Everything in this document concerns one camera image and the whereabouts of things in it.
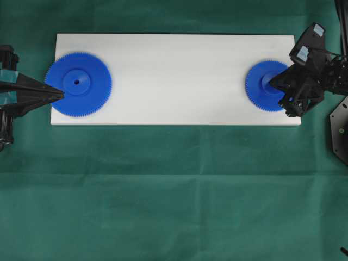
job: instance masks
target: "cable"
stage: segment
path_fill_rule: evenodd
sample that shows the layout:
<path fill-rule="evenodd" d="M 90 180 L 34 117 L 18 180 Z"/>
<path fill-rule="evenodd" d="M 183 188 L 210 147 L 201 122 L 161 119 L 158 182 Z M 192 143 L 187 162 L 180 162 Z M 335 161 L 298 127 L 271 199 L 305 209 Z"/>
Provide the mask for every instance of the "cable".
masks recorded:
<path fill-rule="evenodd" d="M 328 50 L 325 50 L 325 49 L 320 49 L 320 48 L 308 48 L 310 50 L 314 50 L 314 51 L 319 51 L 319 52 L 322 52 L 322 53 L 327 53 L 327 54 L 331 54 L 331 55 L 334 55 L 334 56 L 339 56 L 339 57 L 344 57 L 344 58 L 348 58 L 348 55 L 343 55 L 343 54 L 338 54 L 338 53 L 332 53 Z"/>

